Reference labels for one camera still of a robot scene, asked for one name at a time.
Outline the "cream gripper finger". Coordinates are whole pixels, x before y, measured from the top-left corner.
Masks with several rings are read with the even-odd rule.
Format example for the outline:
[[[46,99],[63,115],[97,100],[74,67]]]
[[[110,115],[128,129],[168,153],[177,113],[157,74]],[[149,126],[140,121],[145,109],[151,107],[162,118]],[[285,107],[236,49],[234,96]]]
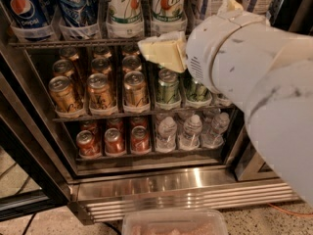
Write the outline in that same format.
[[[244,7],[236,0],[223,0],[221,6],[219,7],[217,14],[223,14],[226,12],[232,12],[236,10],[243,10]]]
[[[138,42],[143,57],[171,71],[186,70],[186,35],[184,31],[171,31]]]

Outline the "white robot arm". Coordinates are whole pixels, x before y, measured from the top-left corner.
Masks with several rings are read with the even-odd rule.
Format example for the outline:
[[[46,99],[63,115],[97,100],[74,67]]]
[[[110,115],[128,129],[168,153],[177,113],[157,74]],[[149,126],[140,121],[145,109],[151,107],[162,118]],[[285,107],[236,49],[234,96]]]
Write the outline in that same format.
[[[144,58],[188,71],[245,116],[265,162],[313,205],[313,37],[284,31],[241,9],[138,43]]]

